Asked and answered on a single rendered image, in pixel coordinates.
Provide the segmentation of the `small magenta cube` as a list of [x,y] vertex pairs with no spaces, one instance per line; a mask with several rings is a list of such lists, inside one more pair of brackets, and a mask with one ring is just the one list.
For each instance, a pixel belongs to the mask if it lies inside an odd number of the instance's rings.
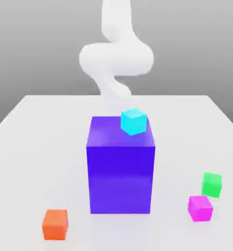
[[207,222],[211,220],[213,206],[205,195],[190,196],[188,212],[194,222]]

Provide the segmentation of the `large purple box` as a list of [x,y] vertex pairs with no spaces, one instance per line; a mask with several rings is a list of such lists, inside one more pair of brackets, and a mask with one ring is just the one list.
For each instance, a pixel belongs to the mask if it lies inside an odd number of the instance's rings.
[[86,150],[92,214],[150,213],[155,160],[150,125],[130,136],[120,128],[120,117],[93,116]]

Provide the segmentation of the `small cyan cube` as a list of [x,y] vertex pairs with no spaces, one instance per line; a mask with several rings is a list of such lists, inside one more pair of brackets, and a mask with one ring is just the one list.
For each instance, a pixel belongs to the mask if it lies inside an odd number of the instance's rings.
[[137,108],[122,111],[120,128],[130,136],[146,132],[147,115]]

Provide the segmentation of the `small green cube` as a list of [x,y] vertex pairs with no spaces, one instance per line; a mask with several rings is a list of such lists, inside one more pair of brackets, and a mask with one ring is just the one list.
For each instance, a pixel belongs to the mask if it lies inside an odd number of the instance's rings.
[[204,173],[202,181],[202,195],[219,198],[222,189],[220,174]]

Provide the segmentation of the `small orange cube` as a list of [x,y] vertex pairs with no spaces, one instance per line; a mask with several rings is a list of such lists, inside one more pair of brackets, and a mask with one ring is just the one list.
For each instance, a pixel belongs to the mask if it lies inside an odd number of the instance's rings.
[[48,209],[42,223],[45,240],[64,241],[69,227],[68,212],[63,209]]

